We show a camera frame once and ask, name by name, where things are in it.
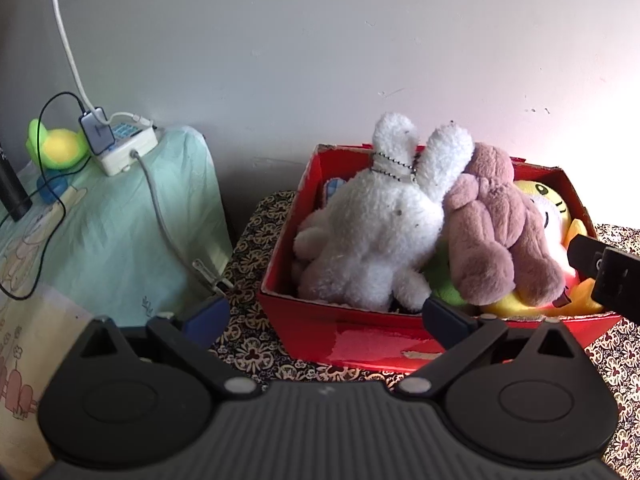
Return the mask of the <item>white rabbit plush toy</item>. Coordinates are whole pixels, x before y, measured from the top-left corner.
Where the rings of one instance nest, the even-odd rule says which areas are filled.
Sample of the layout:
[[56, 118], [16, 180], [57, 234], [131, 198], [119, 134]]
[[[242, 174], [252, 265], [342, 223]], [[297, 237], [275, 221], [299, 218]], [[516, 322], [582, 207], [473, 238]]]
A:
[[469, 131], [450, 122], [419, 148], [411, 120], [386, 113], [376, 123], [369, 168], [342, 184], [294, 238], [305, 261], [300, 298], [385, 312], [410, 312], [431, 296], [423, 267], [436, 252], [444, 198], [474, 152]]

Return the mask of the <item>floral patterned tablecloth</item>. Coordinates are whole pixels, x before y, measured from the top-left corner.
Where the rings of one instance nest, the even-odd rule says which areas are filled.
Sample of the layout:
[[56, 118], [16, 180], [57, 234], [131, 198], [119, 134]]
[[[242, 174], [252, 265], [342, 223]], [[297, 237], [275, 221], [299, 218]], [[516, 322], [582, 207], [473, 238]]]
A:
[[[231, 318], [213, 346], [219, 359], [258, 384], [276, 379], [319, 382], [380, 380], [393, 387], [404, 375], [296, 360], [288, 355], [259, 304], [257, 293], [293, 203], [292, 191], [275, 192], [256, 206], [224, 275], [234, 289]], [[621, 320], [586, 349], [615, 396], [620, 421], [604, 461], [624, 479], [639, 477], [639, 326]]]

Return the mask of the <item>green bean plush toy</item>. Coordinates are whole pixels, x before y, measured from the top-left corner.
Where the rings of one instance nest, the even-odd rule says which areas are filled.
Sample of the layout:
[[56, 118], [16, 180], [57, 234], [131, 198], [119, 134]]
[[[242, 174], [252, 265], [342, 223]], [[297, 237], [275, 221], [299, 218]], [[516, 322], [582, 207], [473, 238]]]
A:
[[448, 245], [439, 244], [434, 256], [423, 269], [424, 278], [431, 286], [435, 297], [445, 301], [450, 306], [465, 308], [468, 303], [460, 296], [460, 292], [452, 284], [450, 276]]

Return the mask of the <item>pink teddy bear plush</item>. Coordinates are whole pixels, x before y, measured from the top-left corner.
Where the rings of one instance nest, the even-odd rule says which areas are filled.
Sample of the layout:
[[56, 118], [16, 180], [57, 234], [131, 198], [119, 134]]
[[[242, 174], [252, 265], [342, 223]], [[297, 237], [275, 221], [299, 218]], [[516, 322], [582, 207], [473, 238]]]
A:
[[514, 184], [505, 151], [475, 144], [444, 206], [450, 278], [466, 302], [486, 307], [516, 292], [540, 307], [561, 297], [564, 273], [549, 252], [544, 220]]

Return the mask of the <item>yellow tiger plush toy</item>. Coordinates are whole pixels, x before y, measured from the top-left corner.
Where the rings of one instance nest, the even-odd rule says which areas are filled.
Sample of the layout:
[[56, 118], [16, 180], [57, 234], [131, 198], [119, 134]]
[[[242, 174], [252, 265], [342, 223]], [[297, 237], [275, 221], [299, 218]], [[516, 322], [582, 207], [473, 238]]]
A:
[[516, 180], [514, 185], [532, 200], [541, 215], [549, 252], [564, 272], [565, 292], [552, 304], [540, 307], [526, 306], [516, 292], [510, 292], [480, 310], [497, 315], [498, 318], [552, 318], [601, 313], [603, 307], [591, 298], [594, 279], [586, 278], [582, 281], [567, 259], [570, 241], [576, 235], [587, 235], [585, 223], [570, 215], [566, 201], [548, 185], [531, 180]]

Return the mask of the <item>red cardboard box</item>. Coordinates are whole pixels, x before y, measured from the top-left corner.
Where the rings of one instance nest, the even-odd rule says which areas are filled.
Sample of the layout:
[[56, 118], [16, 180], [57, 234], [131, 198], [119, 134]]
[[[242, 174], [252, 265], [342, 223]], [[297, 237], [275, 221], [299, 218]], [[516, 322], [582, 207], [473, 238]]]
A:
[[[548, 185], [566, 201], [570, 215], [582, 220], [587, 235], [596, 231], [586, 208], [558, 167], [541, 167], [512, 159], [514, 182], [531, 180]], [[435, 359], [442, 347], [424, 330], [420, 318], [401, 313], [356, 310], [338, 304], [322, 304], [295, 297], [294, 236], [302, 222], [324, 205], [326, 187], [333, 178], [349, 179], [370, 162], [367, 148], [319, 146], [311, 155], [298, 187], [288, 220], [271, 256], [259, 302], [294, 359], [368, 368], [412, 372]], [[516, 328], [533, 328], [540, 318], [505, 318]], [[587, 347], [612, 328], [620, 316], [604, 309], [599, 314], [559, 316], [578, 342]]]

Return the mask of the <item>light green bed sheet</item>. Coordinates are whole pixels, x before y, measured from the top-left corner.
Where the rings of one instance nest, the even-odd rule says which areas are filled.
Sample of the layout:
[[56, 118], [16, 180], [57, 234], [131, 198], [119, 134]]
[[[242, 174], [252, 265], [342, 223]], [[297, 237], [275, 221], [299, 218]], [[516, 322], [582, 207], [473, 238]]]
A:
[[1, 325], [55, 299], [117, 324], [197, 304], [208, 291], [200, 260], [224, 272], [232, 245], [213, 156], [192, 127], [166, 130], [129, 170], [107, 177], [89, 164], [52, 205], [1, 227]]

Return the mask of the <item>black cylindrical object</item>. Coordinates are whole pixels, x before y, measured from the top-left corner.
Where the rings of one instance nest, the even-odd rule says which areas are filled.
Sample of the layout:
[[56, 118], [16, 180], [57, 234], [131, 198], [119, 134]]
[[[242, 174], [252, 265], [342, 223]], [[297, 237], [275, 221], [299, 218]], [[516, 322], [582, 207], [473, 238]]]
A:
[[0, 198], [14, 221], [20, 221], [32, 208], [32, 200], [23, 188], [3, 148], [0, 148]]

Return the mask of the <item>white power strip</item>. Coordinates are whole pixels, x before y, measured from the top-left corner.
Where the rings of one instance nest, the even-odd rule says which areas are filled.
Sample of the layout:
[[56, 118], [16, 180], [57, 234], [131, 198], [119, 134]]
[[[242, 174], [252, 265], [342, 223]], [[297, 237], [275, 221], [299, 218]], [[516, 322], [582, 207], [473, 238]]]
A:
[[107, 177], [114, 177], [127, 171], [137, 159], [131, 156], [136, 152], [140, 157], [157, 147], [158, 140], [153, 126], [139, 127], [128, 122], [120, 122], [112, 127], [115, 143], [96, 158]]

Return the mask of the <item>grey phone charger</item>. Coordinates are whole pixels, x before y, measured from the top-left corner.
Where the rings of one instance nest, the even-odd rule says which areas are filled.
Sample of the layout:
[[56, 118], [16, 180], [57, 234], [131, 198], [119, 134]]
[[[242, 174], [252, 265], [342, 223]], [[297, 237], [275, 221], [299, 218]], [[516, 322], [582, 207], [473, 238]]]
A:
[[114, 133], [106, 124], [102, 107], [97, 107], [95, 112], [87, 110], [79, 117], [79, 123], [93, 155], [101, 155], [115, 144]]

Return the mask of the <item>yellow green plush toy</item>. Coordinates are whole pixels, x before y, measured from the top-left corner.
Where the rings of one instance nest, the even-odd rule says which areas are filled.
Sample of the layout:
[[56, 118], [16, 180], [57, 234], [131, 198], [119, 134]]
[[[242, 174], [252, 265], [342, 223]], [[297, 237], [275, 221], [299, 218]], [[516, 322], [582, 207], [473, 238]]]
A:
[[25, 145], [36, 165], [58, 171], [73, 168], [89, 155], [89, 145], [81, 131], [47, 129], [37, 118], [28, 125]]

